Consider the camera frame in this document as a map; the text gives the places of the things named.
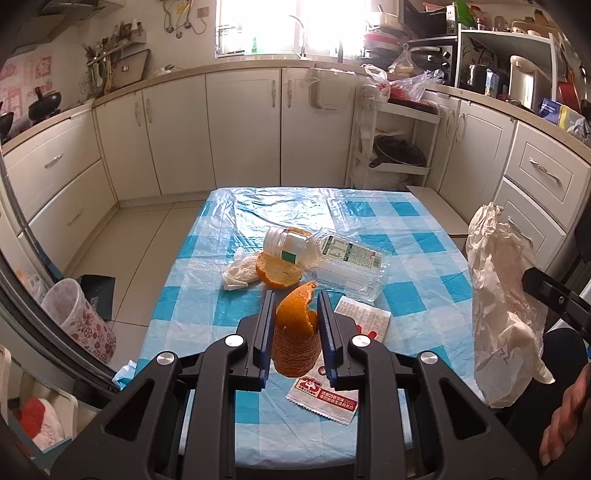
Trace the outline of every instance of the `frying pan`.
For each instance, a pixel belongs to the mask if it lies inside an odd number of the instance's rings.
[[[382,163],[400,163],[413,167],[422,167],[427,159],[423,152],[406,140],[395,137],[379,137],[374,142],[378,158],[370,162],[369,167],[375,168]]]
[[[35,93],[37,100],[29,105],[29,118],[34,122],[54,112],[61,102],[60,92],[50,92],[43,95],[41,88],[35,87]]]

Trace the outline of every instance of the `window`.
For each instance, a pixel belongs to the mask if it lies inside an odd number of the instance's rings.
[[[305,38],[308,56],[336,57],[340,40],[354,58],[369,11],[369,0],[218,0],[217,56],[299,52]]]

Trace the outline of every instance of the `green label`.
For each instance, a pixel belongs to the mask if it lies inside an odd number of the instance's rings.
[[[322,255],[372,270],[382,266],[381,254],[332,235],[323,240]]]
[[[294,254],[286,252],[284,250],[281,252],[281,258],[283,260],[285,260],[286,262],[296,263],[296,256]]]

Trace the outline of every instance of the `human hand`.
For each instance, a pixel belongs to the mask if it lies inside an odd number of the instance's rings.
[[[591,401],[587,399],[587,388],[591,380],[591,364],[581,370],[579,377],[564,391],[562,406],[552,414],[550,426],[544,430],[540,445],[540,462],[543,466],[556,460],[572,440],[579,428],[581,410],[586,414],[591,410]]]

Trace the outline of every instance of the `table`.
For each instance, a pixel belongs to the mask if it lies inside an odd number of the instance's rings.
[[[427,209],[402,192],[279,187],[212,192],[162,289],[138,371],[163,350],[179,356],[204,351],[234,333],[242,317],[258,313],[266,287],[256,282],[221,290],[220,273],[238,247],[261,250],[272,225],[330,228],[388,251],[388,284],[375,302],[392,313],[384,344],[407,355],[436,352],[479,393],[466,260]],[[334,308],[342,294],[329,291],[329,296]],[[293,382],[271,368],[263,392],[236,392],[237,466],[316,468],[353,462],[356,418],[345,426],[286,400]],[[185,424],[181,452],[186,430]]]

